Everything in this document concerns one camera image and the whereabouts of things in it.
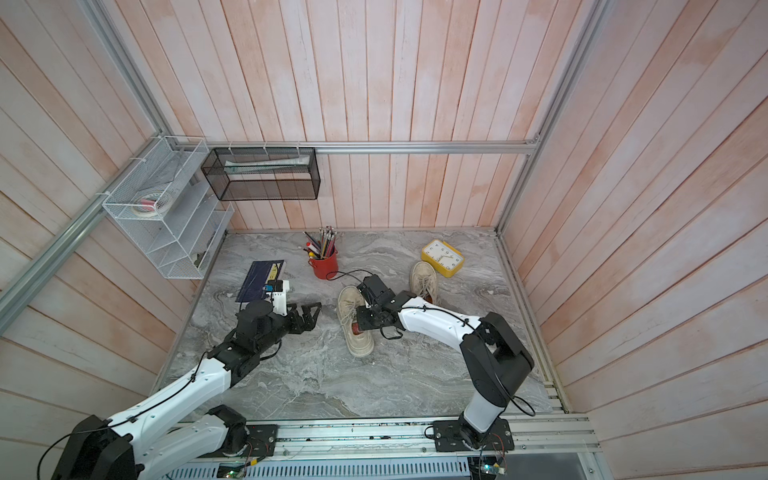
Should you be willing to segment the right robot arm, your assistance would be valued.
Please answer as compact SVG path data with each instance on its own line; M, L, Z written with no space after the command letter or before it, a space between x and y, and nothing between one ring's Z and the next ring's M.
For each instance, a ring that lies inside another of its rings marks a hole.
M383 332L393 327L426 335L461 353L474 393L456 420L437 420L427 429L439 452L512 451L509 422L502 418L533 371L532 355L499 314L469 316L435 306L415 294L398 294L376 275L357 286L364 304L353 328Z

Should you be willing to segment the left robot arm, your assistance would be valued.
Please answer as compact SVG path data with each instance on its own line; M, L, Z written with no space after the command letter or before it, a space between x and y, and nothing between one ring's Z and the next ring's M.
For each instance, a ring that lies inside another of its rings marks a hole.
M223 342L204 352L181 378L106 419L91 415L63 436L53 478L160 479L210 453L252 455L245 417L226 405L186 427L177 424L247 377L285 336L313 330L321 307L319 302L290 303L277 311L266 300L249 303Z

